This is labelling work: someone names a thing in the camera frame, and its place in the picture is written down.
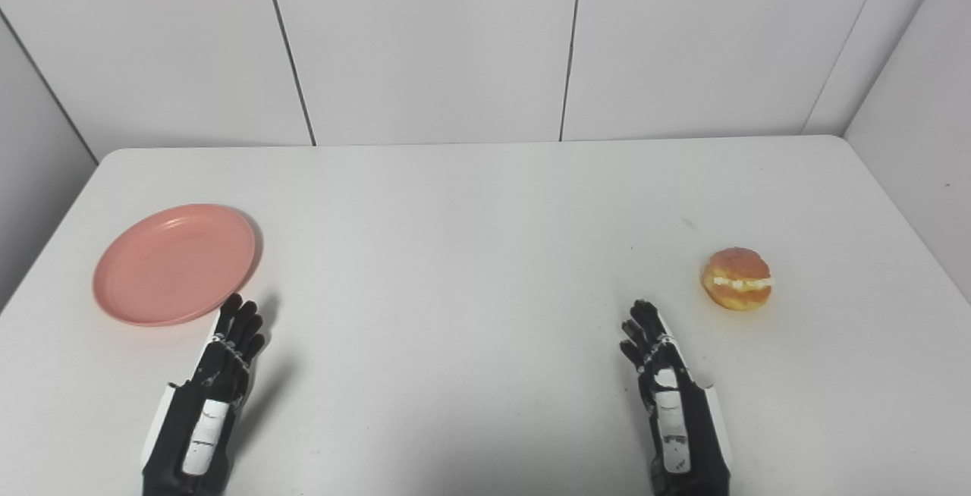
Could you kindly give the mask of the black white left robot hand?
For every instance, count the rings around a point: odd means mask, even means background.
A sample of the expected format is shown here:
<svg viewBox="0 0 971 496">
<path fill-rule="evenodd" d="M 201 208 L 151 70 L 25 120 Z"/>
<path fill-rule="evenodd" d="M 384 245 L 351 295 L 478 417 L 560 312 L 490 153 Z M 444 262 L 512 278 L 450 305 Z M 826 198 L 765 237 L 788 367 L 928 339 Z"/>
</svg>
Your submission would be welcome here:
<svg viewBox="0 0 971 496">
<path fill-rule="evenodd" d="M 252 300 L 232 294 L 184 383 L 170 383 L 143 458 L 143 495 L 222 495 L 228 444 L 250 389 L 252 364 L 266 344 Z"/>
</svg>

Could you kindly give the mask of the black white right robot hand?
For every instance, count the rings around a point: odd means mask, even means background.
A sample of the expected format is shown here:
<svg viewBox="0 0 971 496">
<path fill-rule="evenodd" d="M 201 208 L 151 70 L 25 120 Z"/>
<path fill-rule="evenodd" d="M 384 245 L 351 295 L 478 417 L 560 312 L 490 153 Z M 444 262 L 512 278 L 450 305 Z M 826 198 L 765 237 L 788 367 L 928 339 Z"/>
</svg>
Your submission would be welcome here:
<svg viewBox="0 0 971 496">
<path fill-rule="evenodd" d="M 695 381 L 658 307 L 635 300 L 618 344 L 637 372 L 649 414 L 655 457 L 649 466 L 655 495 L 728 495 L 731 448 L 713 386 Z"/>
</svg>

